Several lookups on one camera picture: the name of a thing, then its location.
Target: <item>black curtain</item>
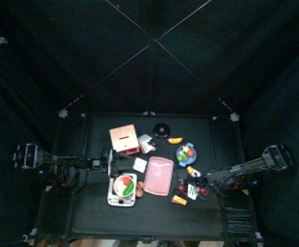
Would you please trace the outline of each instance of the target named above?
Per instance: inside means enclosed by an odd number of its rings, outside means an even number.
[[[299,56],[243,113],[243,140],[248,157],[268,145],[284,143],[296,171],[260,176],[255,206],[263,234],[299,246]]]
[[[0,244],[29,234],[39,205],[39,177],[13,169],[17,144],[53,145],[57,112],[0,45]]]

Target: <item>black tabletop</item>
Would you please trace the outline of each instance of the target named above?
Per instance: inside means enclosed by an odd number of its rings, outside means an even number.
[[[170,126],[170,137],[184,138],[179,145],[170,144],[167,139],[160,140],[154,137],[154,126],[159,123]],[[155,196],[144,193],[143,197],[136,199],[132,207],[111,206],[107,203],[108,176],[100,171],[91,171],[88,185],[79,194],[73,208],[72,232],[107,237],[119,235],[137,237],[174,236],[196,239],[220,237],[222,217],[219,202],[216,195],[210,190],[208,195],[198,198],[196,201],[186,198],[188,201],[187,206],[171,202],[174,189],[180,184],[178,173],[180,169],[184,169],[179,166],[175,155],[180,145],[194,144],[198,159],[192,166],[203,174],[212,169],[218,169],[218,165],[223,165],[218,164],[219,158],[215,154],[216,146],[222,146],[222,144],[219,142],[214,143],[216,137],[212,135],[212,118],[89,116],[87,118],[84,146],[88,156],[99,156],[103,147],[111,147],[109,129],[128,124],[133,124],[137,136],[148,134],[155,138],[159,145],[155,151],[147,154],[132,154],[131,156],[140,157],[147,161],[151,156],[160,156],[174,161],[168,195]],[[226,129],[224,131],[234,130],[231,126],[223,129]],[[232,139],[220,139],[224,143],[224,140],[231,142],[234,137]],[[226,145],[224,149],[227,149],[224,162],[231,160],[234,164],[236,156],[234,147],[228,148],[228,145]],[[144,174],[135,170],[129,170],[129,172],[136,174],[137,180],[144,180],[145,172]]]

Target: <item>black enclosure wall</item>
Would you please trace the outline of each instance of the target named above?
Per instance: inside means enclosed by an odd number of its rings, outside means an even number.
[[[255,205],[263,233],[299,245],[299,0],[0,1],[0,37],[0,239],[28,233],[39,203],[13,150],[52,149],[57,111],[235,111],[247,158],[280,142],[295,154]]]

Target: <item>red object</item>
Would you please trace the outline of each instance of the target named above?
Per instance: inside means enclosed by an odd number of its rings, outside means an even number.
[[[131,178],[123,177],[124,185],[128,185],[131,183]]]
[[[186,185],[184,185],[184,184],[180,184],[179,187],[178,187],[178,189],[182,191],[182,193],[183,193],[184,195],[187,195]]]
[[[200,189],[200,192],[207,195],[207,190],[204,188]]]
[[[195,156],[195,152],[194,152],[192,150],[188,150],[188,151],[187,151],[187,156],[188,156],[188,157],[194,157],[194,156]]]

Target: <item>food item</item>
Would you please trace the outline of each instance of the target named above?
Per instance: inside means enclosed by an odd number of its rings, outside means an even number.
[[[143,181],[139,181],[139,182],[136,183],[136,188],[137,188],[137,189],[143,189],[143,187],[144,187],[144,182],[143,182]]]
[[[183,137],[168,138],[168,142],[170,142],[171,144],[179,144],[179,143],[182,143],[182,141],[183,141]]]
[[[195,152],[194,152],[192,150],[188,150],[188,151],[187,151],[187,156],[188,156],[188,157],[194,157],[194,156],[195,156]]]
[[[128,185],[131,183],[131,178],[123,177],[123,182],[124,182],[124,185]]]
[[[178,160],[179,160],[179,161],[183,161],[183,160],[186,160],[186,159],[187,159],[187,155],[186,155],[186,153],[182,151],[180,154],[178,155]]]
[[[144,194],[143,189],[136,189],[136,191],[135,191],[135,196],[136,196],[137,198],[140,198],[140,197],[143,196],[143,194]]]
[[[127,188],[124,189],[124,193],[123,193],[124,197],[128,196],[128,194],[132,192],[132,190],[133,190],[133,183],[131,182],[128,184]]]

